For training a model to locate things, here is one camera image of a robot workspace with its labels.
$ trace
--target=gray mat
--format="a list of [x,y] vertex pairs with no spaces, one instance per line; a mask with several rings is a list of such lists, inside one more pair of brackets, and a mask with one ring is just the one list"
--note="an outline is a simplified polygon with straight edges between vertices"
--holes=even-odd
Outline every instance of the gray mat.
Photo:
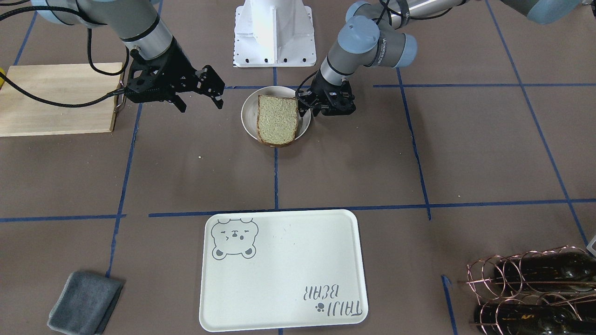
[[74,272],[49,313],[48,326],[68,335],[102,334],[122,290],[122,283]]

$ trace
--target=bread slice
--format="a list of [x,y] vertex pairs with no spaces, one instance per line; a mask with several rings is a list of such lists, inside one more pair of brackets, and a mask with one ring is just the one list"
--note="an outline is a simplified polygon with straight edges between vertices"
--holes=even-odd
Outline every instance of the bread slice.
[[259,95],[257,133],[261,142],[274,147],[285,147],[296,139],[297,131],[296,98]]

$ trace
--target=black cable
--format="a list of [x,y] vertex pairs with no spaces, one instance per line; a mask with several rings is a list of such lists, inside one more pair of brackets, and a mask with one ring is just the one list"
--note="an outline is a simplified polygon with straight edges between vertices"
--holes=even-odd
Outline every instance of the black cable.
[[87,28],[87,60],[89,61],[89,66],[91,66],[91,68],[95,72],[101,73],[102,75],[106,75],[106,76],[117,76],[117,75],[124,73],[124,71],[128,67],[128,61],[130,60],[130,55],[131,55],[130,51],[128,51],[128,48],[125,47],[126,61],[124,62],[124,66],[122,67],[122,69],[120,69],[120,71],[114,72],[114,73],[102,71],[95,67],[95,64],[93,64],[93,60],[91,59],[91,35],[92,35],[91,29]]
[[16,6],[16,5],[22,5],[25,2],[29,2],[30,0],[21,0],[21,1],[17,1],[17,2],[10,2],[8,4],[3,4],[0,2],[0,6]]
[[57,107],[66,107],[66,108],[81,108],[81,107],[89,107],[91,105],[100,103],[108,98],[111,97],[115,97],[117,95],[120,94],[124,94],[128,88],[119,88],[119,89],[115,89],[114,91],[109,92],[108,94],[105,94],[103,97],[90,101],[88,103],[82,103],[82,104],[63,104],[63,103],[56,103],[55,101],[50,101],[50,100],[46,100],[40,97],[37,97],[27,91],[25,91],[24,89],[22,89],[21,87],[19,87],[17,84],[15,84],[12,80],[10,80],[8,77],[6,77],[4,74],[2,74],[2,72],[0,72],[0,78],[4,79],[4,81],[6,81],[6,83],[8,83],[10,86],[14,87],[14,89],[16,89],[17,91],[21,92],[22,94],[24,94],[25,96],[35,100],[35,101],[39,101],[40,103],[44,103],[44,104],[48,104],[48,105],[52,105],[52,106],[57,106]]
[[296,90],[296,99],[298,99],[298,101],[300,101],[301,103],[303,103],[304,105],[306,105],[308,108],[316,108],[316,107],[310,105],[304,99],[302,99],[302,97],[300,96],[300,90],[302,89],[302,86],[306,83],[306,81],[309,80],[310,78],[314,77],[317,72],[318,71],[315,71],[315,72],[312,73],[312,75],[306,77],[306,79],[303,80],[302,83],[300,83],[300,86],[298,86],[298,89]]
[[381,22],[385,13],[387,13],[387,16],[389,17],[389,24],[391,24],[391,9],[389,8],[389,0],[385,2],[383,2],[383,0],[378,1],[381,3],[381,6],[383,6],[383,10],[381,11],[381,15],[378,16],[376,24],[378,25],[379,22]]
[[435,15],[435,16],[429,16],[429,17],[411,17],[411,20],[418,20],[418,21],[422,21],[422,20],[432,20],[433,18],[439,18],[447,13],[449,13],[451,10],[453,9],[453,7],[451,7],[450,9],[442,12],[441,14]]
[[[21,7],[21,8],[17,8],[15,10],[11,10],[8,11],[4,14],[0,14],[0,21],[6,20],[7,18],[11,17],[11,16],[15,16],[17,14],[22,14],[22,13],[26,13],[26,12],[31,12],[31,11],[61,11],[61,12],[65,12],[65,13],[71,13],[74,14],[76,16],[81,17],[82,19],[89,21],[88,18],[84,17],[83,14],[81,14],[78,11],[75,11],[73,9],[70,8],[65,8],[65,7],[56,7],[56,6],[30,6],[30,7]],[[6,81],[6,83],[8,83],[10,86],[14,87],[18,92],[21,92],[22,94],[24,94],[25,96],[35,100],[35,101],[39,101],[40,103],[44,103],[44,104],[48,104],[48,105],[52,105],[52,106],[57,106],[57,107],[65,107],[65,108],[81,108],[81,107],[88,107],[97,103],[100,103],[110,97],[115,97],[117,95],[120,94],[125,94],[128,91],[128,88],[119,88],[119,89],[115,89],[114,91],[111,91],[107,94],[105,94],[103,97],[90,101],[88,103],[82,103],[82,104],[63,104],[63,103],[56,103],[55,101],[50,101],[50,100],[46,100],[44,98],[40,98],[37,97],[27,91],[25,91],[23,88],[21,88],[20,86],[18,86],[17,84],[15,84],[12,80],[10,80],[8,77],[6,77],[6,75],[2,74],[0,72],[0,78],[2,78],[4,81]]]

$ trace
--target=wooden board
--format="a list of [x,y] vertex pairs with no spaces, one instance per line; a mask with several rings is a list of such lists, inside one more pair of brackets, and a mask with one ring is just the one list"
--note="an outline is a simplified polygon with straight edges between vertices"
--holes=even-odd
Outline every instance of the wooden board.
[[[103,71],[117,72],[122,63],[99,63]],[[58,103],[93,101],[117,89],[121,76],[104,76],[89,64],[11,66],[7,73],[17,85],[38,97]],[[83,108],[39,103],[8,83],[0,89],[0,137],[111,132],[117,98]]]

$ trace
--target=dark glass bottle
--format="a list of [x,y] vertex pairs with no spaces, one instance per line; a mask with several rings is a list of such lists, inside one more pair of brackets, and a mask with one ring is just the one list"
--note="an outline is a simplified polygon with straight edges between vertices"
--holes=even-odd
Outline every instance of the dark glass bottle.
[[476,309],[474,322],[482,323],[488,334],[501,334],[494,324],[505,335],[596,334],[596,322],[579,321],[569,310],[554,306],[490,303]]
[[[519,288],[521,267],[525,282],[537,282],[524,285],[522,290],[541,292],[593,290],[596,282],[596,259],[579,252],[553,253],[550,255],[525,257],[505,260],[497,265],[505,274],[511,288]],[[495,269],[495,278],[501,279],[501,273]]]
[[578,312],[579,316],[584,321],[596,322],[596,296],[587,296],[585,299],[577,299],[577,296],[552,296],[546,295],[543,297],[547,304],[557,303],[556,306],[563,307],[573,312],[573,308]]

